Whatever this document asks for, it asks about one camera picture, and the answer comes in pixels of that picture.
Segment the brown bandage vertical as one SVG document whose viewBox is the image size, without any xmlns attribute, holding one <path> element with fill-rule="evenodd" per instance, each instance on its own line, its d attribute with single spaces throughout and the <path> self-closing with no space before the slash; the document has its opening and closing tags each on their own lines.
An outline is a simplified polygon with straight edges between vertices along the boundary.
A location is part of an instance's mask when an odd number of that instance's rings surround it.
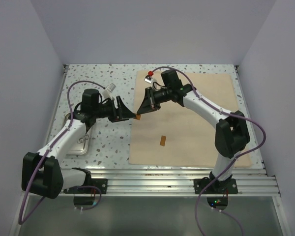
<svg viewBox="0 0 295 236">
<path fill-rule="evenodd" d="M 160 145 L 163 147 L 165 146 L 166 138 L 167 138 L 166 136 L 163 136 L 163 135 L 161 136 Z"/>
</svg>

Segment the beige cloth mat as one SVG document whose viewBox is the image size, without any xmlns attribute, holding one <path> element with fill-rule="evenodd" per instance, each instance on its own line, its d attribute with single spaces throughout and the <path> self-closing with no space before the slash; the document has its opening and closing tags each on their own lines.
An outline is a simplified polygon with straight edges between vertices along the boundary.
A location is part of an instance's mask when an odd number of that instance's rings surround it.
<svg viewBox="0 0 295 236">
<path fill-rule="evenodd" d="M 217 106 L 239 110 L 230 74 L 187 73 L 196 89 Z M 166 136 L 165 146 L 160 145 Z M 195 112 L 172 101 L 131 125 L 129 163 L 145 166 L 214 167 L 215 129 Z"/>
</svg>

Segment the steel instrument tray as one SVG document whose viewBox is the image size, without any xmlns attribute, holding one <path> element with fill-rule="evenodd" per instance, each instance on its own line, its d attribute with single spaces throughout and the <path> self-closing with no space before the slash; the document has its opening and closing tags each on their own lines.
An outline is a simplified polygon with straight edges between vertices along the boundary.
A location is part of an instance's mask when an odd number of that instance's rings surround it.
<svg viewBox="0 0 295 236">
<path fill-rule="evenodd" d="M 64 144 L 67 155 L 83 155 L 88 150 L 90 130 L 86 132 L 85 129 L 79 129 L 77 132 L 79 122 L 71 119 L 70 113 L 64 118 L 63 128 L 68 130 L 63 135 L 61 143 Z"/>
</svg>

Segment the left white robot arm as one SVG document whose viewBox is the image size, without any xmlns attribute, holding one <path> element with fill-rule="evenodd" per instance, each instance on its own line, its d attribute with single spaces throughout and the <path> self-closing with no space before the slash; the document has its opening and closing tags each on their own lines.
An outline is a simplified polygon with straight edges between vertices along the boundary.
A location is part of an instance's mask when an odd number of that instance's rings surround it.
<svg viewBox="0 0 295 236">
<path fill-rule="evenodd" d="M 100 102 L 99 91 L 86 89 L 80 109 L 74 110 L 62 130 L 36 153 L 28 152 L 23 158 L 21 187 L 26 193 L 54 199 L 62 190 L 86 188 L 92 185 L 90 171 L 82 168 L 63 170 L 60 163 L 71 147 L 95 125 L 99 118 L 110 122 L 135 118 L 120 96 Z"/>
</svg>

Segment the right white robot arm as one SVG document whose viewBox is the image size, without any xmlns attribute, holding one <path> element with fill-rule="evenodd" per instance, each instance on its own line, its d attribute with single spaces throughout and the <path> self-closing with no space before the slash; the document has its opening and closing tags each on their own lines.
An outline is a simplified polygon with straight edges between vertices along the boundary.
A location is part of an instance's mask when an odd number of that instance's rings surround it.
<svg viewBox="0 0 295 236">
<path fill-rule="evenodd" d="M 246 117 L 241 111 L 232 113 L 218 108 L 198 92 L 192 82 L 183 85 L 178 77 L 179 71 L 168 67 L 164 69 L 160 74 L 162 85 L 153 78 L 153 71 L 146 74 L 145 82 L 150 86 L 145 89 L 137 114 L 155 112 L 161 108 L 162 103 L 172 101 L 204 118 L 215 129 L 214 145 L 218 157 L 209 177 L 201 180 L 205 183 L 203 190 L 217 192 L 226 189 L 233 180 L 232 170 L 236 159 L 250 142 Z"/>
</svg>

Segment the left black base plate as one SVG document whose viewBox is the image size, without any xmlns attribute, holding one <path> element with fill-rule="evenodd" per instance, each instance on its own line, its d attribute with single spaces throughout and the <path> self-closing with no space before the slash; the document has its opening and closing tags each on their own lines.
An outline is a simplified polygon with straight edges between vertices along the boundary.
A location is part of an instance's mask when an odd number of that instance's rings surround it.
<svg viewBox="0 0 295 236">
<path fill-rule="evenodd" d="M 91 178 L 86 180 L 82 186 L 75 186 L 71 188 L 64 189 L 65 194 L 96 194 L 99 193 L 98 190 L 93 188 L 86 188 L 86 186 L 95 186 L 97 187 L 102 194 L 106 194 L 108 180 L 106 178 Z"/>
</svg>

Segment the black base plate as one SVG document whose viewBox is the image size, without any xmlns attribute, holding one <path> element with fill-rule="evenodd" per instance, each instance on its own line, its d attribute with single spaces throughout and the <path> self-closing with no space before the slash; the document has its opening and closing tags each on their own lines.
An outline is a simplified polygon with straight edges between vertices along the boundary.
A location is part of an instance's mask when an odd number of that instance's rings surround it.
<svg viewBox="0 0 295 236">
<path fill-rule="evenodd" d="M 98 190 L 93 188 L 86 188 L 86 186 L 95 186 L 97 187 L 102 194 L 106 194 L 108 180 L 106 178 L 91 178 L 86 180 L 82 186 L 75 186 L 71 188 L 64 189 L 65 194 L 96 194 L 99 193 Z"/>
<path fill-rule="evenodd" d="M 202 190 L 207 187 L 203 194 L 238 194 L 238 188 L 236 180 L 232 177 L 225 181 L 215 181 L 213 184 L 208 177 L 198 178 L 193 180 L 195 194 L 200 194 Z"/>
</svg>

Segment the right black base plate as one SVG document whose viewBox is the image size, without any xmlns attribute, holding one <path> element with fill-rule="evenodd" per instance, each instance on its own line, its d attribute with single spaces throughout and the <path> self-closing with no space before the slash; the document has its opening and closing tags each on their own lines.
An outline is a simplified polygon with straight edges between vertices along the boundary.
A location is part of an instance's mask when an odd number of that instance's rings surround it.
<svg viewBox="0 0 295 236">
<path fill-rule="evenodd" d="M 198 178 L 193 180 L 195 194 L 200 194 L 202 190 L 207 187 L 203 194 L 238 194 L 238 188 L 236 180 L 232 177 L 225 181 L 215 181 L 213 184 L 208 177 Z"/>
</svg>

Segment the aluminium rail frame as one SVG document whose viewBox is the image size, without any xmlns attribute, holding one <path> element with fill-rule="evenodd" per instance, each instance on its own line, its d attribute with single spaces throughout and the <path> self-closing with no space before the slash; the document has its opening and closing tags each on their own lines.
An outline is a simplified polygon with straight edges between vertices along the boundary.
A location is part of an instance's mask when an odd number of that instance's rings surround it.
<svg viewBox="0 0 295 236">
<path fill-rule="evenodd" d="M 108 181 L 106 196 L 194 197 L 194 180 L 209 169 L 91 169 L 92 178 Z M 238 197 L 277 197 L 276 178 L 265 170 L 235 169 Z"/>
</svg>

